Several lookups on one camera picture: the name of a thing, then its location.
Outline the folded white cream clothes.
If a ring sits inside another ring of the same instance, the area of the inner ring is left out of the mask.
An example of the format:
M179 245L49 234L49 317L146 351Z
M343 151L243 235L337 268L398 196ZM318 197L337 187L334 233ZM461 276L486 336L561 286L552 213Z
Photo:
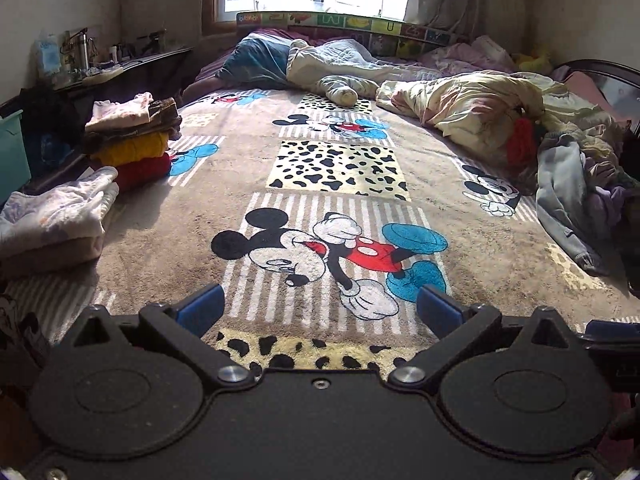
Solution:
M1 277L61 270L102 254L118 172L102 167L40 195L14 192L1 211Z

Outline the stack of folded clothes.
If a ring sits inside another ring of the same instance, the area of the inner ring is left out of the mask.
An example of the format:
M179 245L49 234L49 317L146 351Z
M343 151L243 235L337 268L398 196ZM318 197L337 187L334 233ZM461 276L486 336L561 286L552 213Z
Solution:
M169 143L180 138L181 122L174 99L157 100L150 92L127 102L96 101L81 149L93 168L115 168L119 191L129 192L168 176Z

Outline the grey hooded garment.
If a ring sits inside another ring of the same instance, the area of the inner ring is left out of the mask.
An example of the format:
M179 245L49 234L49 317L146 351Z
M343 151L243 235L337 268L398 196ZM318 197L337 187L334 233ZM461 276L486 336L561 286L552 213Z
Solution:
M620 222L628 190L616 184L589 184L588 171L594 166L568 132L548 134L537 160L540 224L579 269L605 276L608 267L598 249Z

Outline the Mickey Mouse plush blanket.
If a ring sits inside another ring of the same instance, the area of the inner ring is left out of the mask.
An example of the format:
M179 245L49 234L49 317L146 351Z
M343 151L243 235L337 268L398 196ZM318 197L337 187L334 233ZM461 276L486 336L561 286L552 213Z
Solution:
M177 171L118 196L98 260L6 285L49 339L88 304L133 314L210 283L224 315L207 343L255 368L389 370L433 339L423 285L510 315L548 304L578 332L638 320L622 274L582 272L533 197L413 122L283 91L181 116Z

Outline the red cloth item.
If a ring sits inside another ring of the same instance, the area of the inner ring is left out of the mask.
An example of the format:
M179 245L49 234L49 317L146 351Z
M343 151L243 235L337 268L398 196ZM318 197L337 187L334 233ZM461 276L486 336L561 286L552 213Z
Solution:
M527 167L535 161L537 151L535 124L528 118L518 118L513 124L513 133L506 141L508 165L512 168Z

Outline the pale yellow crumpled quilt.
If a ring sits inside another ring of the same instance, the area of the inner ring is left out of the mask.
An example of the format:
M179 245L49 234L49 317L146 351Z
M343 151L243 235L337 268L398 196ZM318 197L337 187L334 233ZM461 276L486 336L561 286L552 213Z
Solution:
M492 166L509 165L506 144L524 117L548 131L576 133L612 159L620 154L625 128L612 114L547 76L495 70L433 80L381 84L376 104L416 118Z

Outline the teal plastic bin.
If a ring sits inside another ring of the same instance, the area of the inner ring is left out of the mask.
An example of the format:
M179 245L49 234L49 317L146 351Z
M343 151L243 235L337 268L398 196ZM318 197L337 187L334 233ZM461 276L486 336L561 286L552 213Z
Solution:
M0 202L27 183L32 174L24 147L21 118L17 112L1 118L0 122Z

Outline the dark side table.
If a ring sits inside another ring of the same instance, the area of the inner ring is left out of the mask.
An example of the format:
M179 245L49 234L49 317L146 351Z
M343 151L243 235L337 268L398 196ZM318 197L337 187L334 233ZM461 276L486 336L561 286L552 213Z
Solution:
M142 92L160 100L176 96L195 76L190 67L193 60L193 50L182 48L126 62L109 80L74 82L59 89L23 89L3 102L2 116L18 110L22 113L22 137L32 174L24 188L38 190L66 174L65 167L86 143L82 136L94 102L126 102Z

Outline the blue pillow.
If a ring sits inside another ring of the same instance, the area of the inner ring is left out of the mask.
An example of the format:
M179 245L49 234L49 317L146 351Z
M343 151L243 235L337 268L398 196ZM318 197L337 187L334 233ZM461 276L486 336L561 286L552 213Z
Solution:
M252 32L224 61L217 77L227 84L282 90L291 88L286 76L291 39Z

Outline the cream white quilted jacket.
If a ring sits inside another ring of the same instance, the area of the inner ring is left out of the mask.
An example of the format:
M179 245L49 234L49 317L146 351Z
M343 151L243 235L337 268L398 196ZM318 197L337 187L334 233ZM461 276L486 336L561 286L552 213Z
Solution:
M286 61L288 82L341 107L374 99L389 70L353 39L330 40L318 47L295 39Z

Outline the dark wooden bed footboard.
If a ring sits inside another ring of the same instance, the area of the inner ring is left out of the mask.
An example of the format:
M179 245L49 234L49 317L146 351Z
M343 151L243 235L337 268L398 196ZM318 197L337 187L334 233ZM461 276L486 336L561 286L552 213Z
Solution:
M552 78L607 110L639 134L639 71L620 63L583 58L555 68Z

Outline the steel thermos flask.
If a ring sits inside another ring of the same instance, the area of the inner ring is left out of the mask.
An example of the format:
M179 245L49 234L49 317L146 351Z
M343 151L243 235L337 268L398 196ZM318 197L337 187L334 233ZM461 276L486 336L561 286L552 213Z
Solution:
M85 73L91 68L95 46L94 39L89 36L89 29L84 27L77 32L66 32L60 53L66 64L73 65L76 70Z

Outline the colourful alphabet headboard panel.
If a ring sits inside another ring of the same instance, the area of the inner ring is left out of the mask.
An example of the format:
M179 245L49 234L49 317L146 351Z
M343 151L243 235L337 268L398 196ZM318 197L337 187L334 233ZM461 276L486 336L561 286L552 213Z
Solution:
M236 31L240 37L259 29L278 30L290 36L322 41L350 38L377 58L417 60L431 50L448 47L459 41L453 32L386 18L366 18L329 12L240 12Z

